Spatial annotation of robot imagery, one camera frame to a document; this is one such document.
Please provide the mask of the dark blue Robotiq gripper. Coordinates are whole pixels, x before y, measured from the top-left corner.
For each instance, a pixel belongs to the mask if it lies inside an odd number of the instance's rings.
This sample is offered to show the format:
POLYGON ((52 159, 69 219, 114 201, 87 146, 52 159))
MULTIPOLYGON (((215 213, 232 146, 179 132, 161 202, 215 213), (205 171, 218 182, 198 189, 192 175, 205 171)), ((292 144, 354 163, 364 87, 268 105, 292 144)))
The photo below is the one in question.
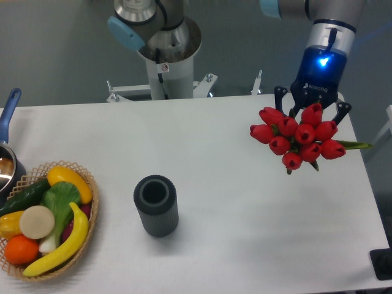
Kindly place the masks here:
MULTIPOLYGON (((327 108, 337 101, 337 90, 355 35, 356 28, 343 21, 314 21, 298 74, 290 86, 296 109, 315 102, 327 108)), ((274 88, 275 109, 282 114, 282 100, 287 93, 285 87, 274 88)), ((347 102, 336 102, 336 115, 332 121, 338 125, 351 109, 347 102)))

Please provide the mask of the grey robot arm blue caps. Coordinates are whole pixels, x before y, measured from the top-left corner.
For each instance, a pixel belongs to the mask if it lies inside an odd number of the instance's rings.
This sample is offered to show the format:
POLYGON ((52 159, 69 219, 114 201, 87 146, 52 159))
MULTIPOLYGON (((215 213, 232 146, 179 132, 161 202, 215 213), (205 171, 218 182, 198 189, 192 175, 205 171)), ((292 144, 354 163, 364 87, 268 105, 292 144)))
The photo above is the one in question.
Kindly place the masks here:
MULTIPOLYGON (((309 40, 289 93, 294 110, 314 102, 336 105, 339 123, 351 105, 338 97, 339 83, 350 54, 364 1, 261 1, 270 17, 306 18, 313 23, 309 40)), ((146 63, 154 100, 207 97, 216 76, 194 82, 194 56, 202 36, 198 25, 184 14, 182 1, 115 1, 107 25, 124 47, 146 63)))

